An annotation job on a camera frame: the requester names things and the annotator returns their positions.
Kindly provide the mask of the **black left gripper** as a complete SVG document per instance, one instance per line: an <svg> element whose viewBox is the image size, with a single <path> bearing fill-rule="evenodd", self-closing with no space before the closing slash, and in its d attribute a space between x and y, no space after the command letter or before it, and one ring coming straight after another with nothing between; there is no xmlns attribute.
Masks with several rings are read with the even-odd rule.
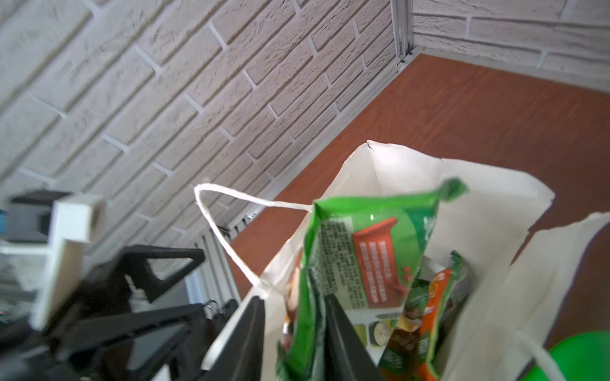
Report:
<svg viewBox="0 0 610 381"><path fill-rule="evenodd" d="M152 260L186 260L168 276ZM155 301L206 260L200 249L147 245L123 248L95 266L95 298L128 303L132 289ZM130 305L60 309L35 330L27 317L1 326L2 380L142 380L143 371L199 371L209 349L204 306L189 304L133 313Z"/></svg>

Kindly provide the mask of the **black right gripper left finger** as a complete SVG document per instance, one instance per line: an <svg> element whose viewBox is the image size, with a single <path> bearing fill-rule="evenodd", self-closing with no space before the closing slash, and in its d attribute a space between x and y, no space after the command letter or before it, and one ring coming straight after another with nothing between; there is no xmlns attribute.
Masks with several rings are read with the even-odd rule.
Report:
<svg viewBox="0 0 610 381"><path fill-rule="evenodd" d="M247 304L216 362L200 380L260 380L265 338L265 302L258 296Z"/></svg>

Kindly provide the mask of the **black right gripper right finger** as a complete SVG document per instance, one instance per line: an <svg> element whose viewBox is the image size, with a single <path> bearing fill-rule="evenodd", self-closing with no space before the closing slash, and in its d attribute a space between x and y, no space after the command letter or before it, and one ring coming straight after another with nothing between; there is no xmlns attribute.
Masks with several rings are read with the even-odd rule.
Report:
<svg viewBox="0 0 610 381"><path fill-rule="evenodd" d="M325 380L381 380L376 365L334 295L324 298L327 318Z"/></svg>

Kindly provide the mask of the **orange green condiment packet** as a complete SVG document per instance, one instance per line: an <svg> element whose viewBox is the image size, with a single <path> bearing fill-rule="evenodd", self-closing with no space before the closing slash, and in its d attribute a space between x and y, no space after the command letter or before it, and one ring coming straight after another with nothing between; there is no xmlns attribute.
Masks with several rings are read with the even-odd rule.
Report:
<svg viewBox="0 0 610 381"><path fill-rule="evenodd" d="M417 279L378 369L387 380L439 380L435 359L470 296L470 266L456 251L431 281Z"/></svg>

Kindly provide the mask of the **green white condiment packet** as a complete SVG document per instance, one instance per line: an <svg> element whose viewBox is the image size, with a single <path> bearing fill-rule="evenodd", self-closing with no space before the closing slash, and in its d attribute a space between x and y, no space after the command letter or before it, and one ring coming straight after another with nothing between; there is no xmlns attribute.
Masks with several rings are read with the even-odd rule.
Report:
<svg viewBox="0 0 610 381"><path fill-rule="evenodd" d="M346 313L357 345L378 364L418 286L439 207L467 191L453 178L423 193L317 201L284 289L277 378L321 380L328 374L328 296Z"/></svg>

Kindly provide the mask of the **brown paper bag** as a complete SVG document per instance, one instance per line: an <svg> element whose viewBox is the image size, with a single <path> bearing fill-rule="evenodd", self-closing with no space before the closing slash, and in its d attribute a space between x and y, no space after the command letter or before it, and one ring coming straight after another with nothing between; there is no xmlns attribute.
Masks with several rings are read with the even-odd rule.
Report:
<svg viewBox="0 0 610 381"><path fill-rule="evenodd" d="M195 188L195 201L208 222L213 217L203 199L213 192L306 214L261 275L235 252L218 227L213 228L251 290L204 357L204 372L216 362L248 302L258 296L265 302L260 380L280 380L276 362L286 319L284 289L317 201L423 193L453 178L463 181L468 191L439 207L418 278L431 281L449 266L454 251L470 266L470 296L435 359L441 371L439 380L521 380L533 367L550 365L546 338L581 258L608 225L608 214L595 213L571 225L532 233L532 226L554 201L554 192L534 176L368 141L352 153L322 198L315 201L271 201L216 184Z"/></svg>

